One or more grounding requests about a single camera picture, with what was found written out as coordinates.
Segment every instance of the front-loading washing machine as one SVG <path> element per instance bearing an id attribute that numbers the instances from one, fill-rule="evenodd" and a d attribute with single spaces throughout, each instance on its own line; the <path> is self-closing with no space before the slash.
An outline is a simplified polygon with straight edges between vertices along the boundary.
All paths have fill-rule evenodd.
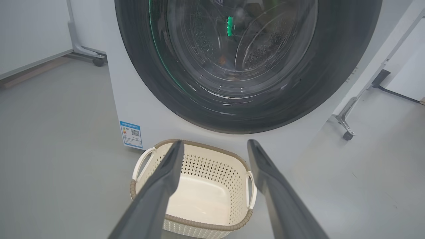
<path id="1" fill-rule="evenodd" d="M 123 143 L 148 149 L 184 139 L 248 161 L 247 140 L 255 139 L 284 173 L 348 92 L 349 76 L 364 69 L 356 66 L 381 3 L 104 1 Z M 261 195 L 249 225 L 230 234 L 254 235 L 273 237 Z"/>

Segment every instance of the white laundry basket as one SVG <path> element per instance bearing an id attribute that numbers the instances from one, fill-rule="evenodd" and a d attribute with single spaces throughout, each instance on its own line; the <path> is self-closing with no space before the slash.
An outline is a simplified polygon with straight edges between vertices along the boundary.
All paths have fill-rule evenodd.
<path id="1" fill-rule="evenodd" d="M 132 199 L 175 141 L 163 141 L 140 156 L 130 185 Z M 179 185 L 168 202 L 163 228 L 186 236 L 215 239 L 243 227 L 251 218 L 257 196 L 246 162 L 236 154 L 219 148 L 183 142 Z M 150 158 L 139 175 L 148 155 Z M 252 181 L 251 196 L 249 179 Z"/>

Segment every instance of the qr code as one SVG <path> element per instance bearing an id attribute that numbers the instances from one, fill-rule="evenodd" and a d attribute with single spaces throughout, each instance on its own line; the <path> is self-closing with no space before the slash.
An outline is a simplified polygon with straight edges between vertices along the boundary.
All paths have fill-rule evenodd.
<path id="1" fill-rule="evenodd" d="M 140 134 L 139 134 L 139 131 L 138 130 L 132 129 L 131 130 L 131 134 L 134 135 L 134 136 L 140 137 Z"/>

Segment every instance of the caster wheel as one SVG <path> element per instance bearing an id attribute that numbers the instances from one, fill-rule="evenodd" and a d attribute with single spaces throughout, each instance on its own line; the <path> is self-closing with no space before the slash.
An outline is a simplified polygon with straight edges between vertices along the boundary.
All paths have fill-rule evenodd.
<path id="1" fill-rule="evenodd" d="M 344 134 L 343 139 L 350 141 L 353 138 L 353 135 L 350 134 L 348 131 Z"/>
<path id="2" fill-rule="evenodd" d="M 103 60 L 102 58 L 93 59 L 93 64 L 95 66 L 102 66 L 104 63 L 105 63 L 105 60 Z"/>

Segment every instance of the basket handle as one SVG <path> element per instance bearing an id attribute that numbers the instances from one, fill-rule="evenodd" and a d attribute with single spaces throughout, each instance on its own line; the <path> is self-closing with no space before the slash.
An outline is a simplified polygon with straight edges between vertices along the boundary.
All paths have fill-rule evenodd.
<path id="1" fill-rule="evenodd" d="M 247 177 L 246 177 L 246 187 L 247 187 L 247 189 L 246 189 L 246 207 L 248 208 L 248 209 L 253 209 L 254 208 L 254 205 L 255 205 L 255 200 L 257 199 L 257 187 L 255 186 L 255 183 L 254 183 L 254 176 L 252 175 L 252 172 L 251 171 L 248 171 L 247 172 L 247 175 L 246 175 Z M 251 192 L 251 196 L 249 196 L 249 179 L 251 178 L 251 182 L 252 182 L 252 192 Z"/>
<path id="2" fill-rule="evenodd" d="M 152 153 L 152 155 L 150 156 L 151 158 L 155 155 L 155 152 L 156 152 L 156 148 L 155 147 L 153 147 L 153 148 L 150 148 L 150 149 L 148 149 L 148 150 L 146 150 L 141 156 L 140 156 L 140 158 L 139 158 L 139 160 L 137 161 L 137 163 L 136 163 L 136 166 L 134 167 L 134 171 L 133 171 L 133 179 L 134 180 L 136 180 L 136 182 L 137 182 L 137 175 L 139 174 L 139 171 L 140 171 L 140 167 L 141 167 L 141 165 L 142 165 L 142 163 L 143 163 L 143 161 L 146 159 L 146 157 L 150 154 L 150 153 Z"/>

